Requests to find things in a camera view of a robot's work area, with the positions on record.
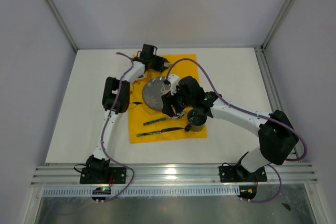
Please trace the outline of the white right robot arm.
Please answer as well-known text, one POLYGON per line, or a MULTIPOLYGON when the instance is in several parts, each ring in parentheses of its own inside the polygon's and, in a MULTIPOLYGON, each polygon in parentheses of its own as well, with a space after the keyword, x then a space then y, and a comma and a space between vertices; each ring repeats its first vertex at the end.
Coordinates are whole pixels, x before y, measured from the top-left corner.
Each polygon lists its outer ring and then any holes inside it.
POLYGON ((259 146, 244 154, 235 165, 239 180, 247 181, 265 165, 282 165, 299 141, 282 111, 259 114, 240 109, 225 102, 213 91, 205 92, 191 76, 180 78, 171 74, 164 79, 164 83, 170 86, 170 90, 162 95, 162 112, 169 117, 192 108, 201 116, 230 122, 258 137, 259 146))

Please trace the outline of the grey reindeer plate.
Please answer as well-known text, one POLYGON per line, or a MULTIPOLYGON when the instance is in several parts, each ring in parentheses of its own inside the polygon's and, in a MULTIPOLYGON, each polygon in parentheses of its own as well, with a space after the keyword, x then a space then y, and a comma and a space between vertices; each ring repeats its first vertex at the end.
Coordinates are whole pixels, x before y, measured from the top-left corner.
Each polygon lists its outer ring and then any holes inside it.
POLYGON ((164 80, 164 77, 153 78, 145 84, 142 90, 144 103, 156 111, 162 110, 162 96, 170 91, 170 85, 165 84, 164 80))

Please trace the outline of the spoon with green handle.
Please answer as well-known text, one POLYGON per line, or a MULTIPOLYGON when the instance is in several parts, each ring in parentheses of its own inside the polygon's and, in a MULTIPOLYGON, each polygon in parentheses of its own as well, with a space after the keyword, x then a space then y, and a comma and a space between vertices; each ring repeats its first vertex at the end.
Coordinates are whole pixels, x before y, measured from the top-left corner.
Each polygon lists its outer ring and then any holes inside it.
POLYGON ((184 114, 185 114, 185 112, 180 112, 180 113, 175 114, 173 117, 166 116, 166 117, 163 117, 163 118, 159 118, 159 119, 155 119, 155 120, 152 120, 152 121, 144 122, 143 125, 146 126, 146 125, 150 125, 150 124, 154 124, 154 123, 163 122, 163 121, 166 121, 166 120, 169 120, 169 119, 180 119, 181 117, 184 116, 184 114))

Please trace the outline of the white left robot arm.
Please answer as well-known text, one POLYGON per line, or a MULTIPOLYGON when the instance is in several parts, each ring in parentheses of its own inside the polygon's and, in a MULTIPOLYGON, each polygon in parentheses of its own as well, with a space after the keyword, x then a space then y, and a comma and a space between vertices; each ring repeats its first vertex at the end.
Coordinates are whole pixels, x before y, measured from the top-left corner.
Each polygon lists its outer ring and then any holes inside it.
POLYGON ((107 147, 115 135, 123 113, 128 110, 131 85, 148 70, 163 72, 167 69, 165 64, 168 60, 158 56, 156 52, 156 46, 144 44, 135 57, 122 52, 116 53, 130 60, 130 66, 120 77, 106 79, 102 95, 103 126, 96 147, 87 159, 85 168, 82 169, 82 178, 93 178, 99 183, 104 183, 109 179, 109 164, 112 157, 108 155, 107 147))

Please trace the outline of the yellow Pikachu cloth placemat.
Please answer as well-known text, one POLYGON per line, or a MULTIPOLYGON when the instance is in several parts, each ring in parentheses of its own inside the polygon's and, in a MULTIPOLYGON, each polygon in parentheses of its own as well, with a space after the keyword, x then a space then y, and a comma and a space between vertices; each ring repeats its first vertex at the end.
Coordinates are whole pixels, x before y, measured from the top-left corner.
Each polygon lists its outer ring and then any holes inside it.
POLYGON ((180 119, 169 119, 163 122, 154 123, 144 126, 144 122, 166 117, 161 111, 156 111, 147 106, 142 98, 142 90, 147 82, 156 77, 165 77, 167 70, 164 72, 157 72, 149 70, 144 74, 144 77, 135 81, 131 86, 130 105, 128 109, 128 124, 130 133, 130 142, 134 143, 149 143, 158 141, 180 140, 184 138, 206 138, 207 129, 204 127, 199 132, 185 130, 166 132, 156 135, 149 135, 143 137, 136 137, 139 133, 146 133, 158 131, 169 127, 183 127, 188 124, 187 116, 184 115, 180 119))

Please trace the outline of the knife with green handle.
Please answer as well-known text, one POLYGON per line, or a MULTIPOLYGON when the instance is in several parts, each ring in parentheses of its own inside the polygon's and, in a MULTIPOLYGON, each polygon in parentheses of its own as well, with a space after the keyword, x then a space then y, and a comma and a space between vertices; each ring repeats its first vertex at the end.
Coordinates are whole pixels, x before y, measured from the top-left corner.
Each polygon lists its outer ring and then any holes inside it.
POLYGON ((172 131, 179 131, 179 130, 184 130, 184 128, 183 127, 169 127, 169 128, 158 130, 158 131, 139 133, 139 134, 136 135, 136 137, 156 135, 156 134, 161 134, 161 133, 166 133, 166 132, 172 132, 172 131))

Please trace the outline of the dark green mug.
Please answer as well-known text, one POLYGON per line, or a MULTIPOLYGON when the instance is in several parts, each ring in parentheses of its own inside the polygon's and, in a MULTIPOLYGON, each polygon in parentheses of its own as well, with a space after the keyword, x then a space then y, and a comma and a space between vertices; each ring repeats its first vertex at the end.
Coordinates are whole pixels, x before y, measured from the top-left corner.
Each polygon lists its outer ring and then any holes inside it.
POLYGON ((188 124, 184 129, 186 132, 199 132, 205 127, 207 116, 198 113, 195 109, 191 109, 187 114, 187 121, 188 124))

